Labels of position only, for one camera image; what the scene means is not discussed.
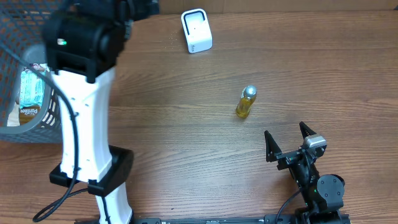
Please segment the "brown Panfree bread bag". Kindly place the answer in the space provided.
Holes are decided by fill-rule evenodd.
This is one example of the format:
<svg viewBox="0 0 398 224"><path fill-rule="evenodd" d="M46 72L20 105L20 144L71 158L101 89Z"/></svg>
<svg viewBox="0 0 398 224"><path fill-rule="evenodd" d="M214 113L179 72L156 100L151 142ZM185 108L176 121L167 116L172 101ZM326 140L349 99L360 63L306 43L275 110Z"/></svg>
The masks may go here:
<svg viewBox="0 0 398 224"><path fill-rule="evenodd" d="M7 119L7 126L20 126L30 122L40 112L40 107L29 106L20 109L19 105L15 103L14 108L10 112Z"/></svg>

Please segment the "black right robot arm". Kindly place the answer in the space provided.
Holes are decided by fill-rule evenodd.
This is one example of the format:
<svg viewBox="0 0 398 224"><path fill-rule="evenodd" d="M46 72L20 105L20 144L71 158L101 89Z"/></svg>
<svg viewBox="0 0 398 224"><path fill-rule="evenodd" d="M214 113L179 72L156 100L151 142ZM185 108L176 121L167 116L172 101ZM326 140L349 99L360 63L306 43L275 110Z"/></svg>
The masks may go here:
<svg viewBox="0 0 398 224"><path fill-rule="evenodd" d="M266 215L265 223L350 223L349 215L342 215L345 181L336 174L320 175L315 166L324 155L326 139L310 129L303 121L299 123L303 144L296 150L283 153L271 133L264 132L266 161L276 162L279 170L288 169L298 186L298 191L288 198L275 215ZM293 215L282 215L285 207L301 195L305 207L296 209Z"/></svg>

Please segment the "teal wet wipes pack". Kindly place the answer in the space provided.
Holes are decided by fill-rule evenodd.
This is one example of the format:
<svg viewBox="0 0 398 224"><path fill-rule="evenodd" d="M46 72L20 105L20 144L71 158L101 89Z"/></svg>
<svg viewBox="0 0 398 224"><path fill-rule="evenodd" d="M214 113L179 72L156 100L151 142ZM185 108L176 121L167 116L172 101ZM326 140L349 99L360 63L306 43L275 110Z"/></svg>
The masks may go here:
<svg viewBox="0 0 398 224"><path fill-rule="evenodd" d="M21 87L19 93L20 109L30 106L42 106L44 100L45 83L34 72L25 69L21 73Z"/></svg>

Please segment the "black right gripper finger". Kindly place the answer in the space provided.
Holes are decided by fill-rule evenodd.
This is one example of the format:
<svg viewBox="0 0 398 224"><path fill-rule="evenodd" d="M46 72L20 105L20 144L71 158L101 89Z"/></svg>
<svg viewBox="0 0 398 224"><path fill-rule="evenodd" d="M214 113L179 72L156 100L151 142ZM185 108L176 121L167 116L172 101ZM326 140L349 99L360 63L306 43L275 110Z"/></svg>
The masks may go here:
<svg viewBox="0 0 398 224"><path fill-rule="evenodd" d="M277 161L277 157L282 154L280 147L277 145L269 131L264 132L264 137L266 140L266 161Z"/></svg>
<svg viewBox="0 0 398 224"><path fill-rule="evenodd" d="M308 136L315 135L316 132L309 128L303 121L299 123L300 131L302 133L302 137L305 139Z"/></svg>

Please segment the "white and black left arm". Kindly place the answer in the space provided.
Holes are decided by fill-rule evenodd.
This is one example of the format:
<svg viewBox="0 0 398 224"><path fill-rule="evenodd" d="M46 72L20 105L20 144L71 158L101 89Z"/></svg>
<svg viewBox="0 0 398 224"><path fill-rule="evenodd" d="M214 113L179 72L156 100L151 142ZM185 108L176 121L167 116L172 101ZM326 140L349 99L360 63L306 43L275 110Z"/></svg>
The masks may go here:
<svg viewBox="0 0 398 224"><path fill-rule="evenodd" d="M126 181L134 154L108 142L116 62L132 24L159 13L154 0L65 1L42 29L47 64L60 97L63 156L49 177L67 188L84 182L96 197L98 223L133 223Z"/></svg>

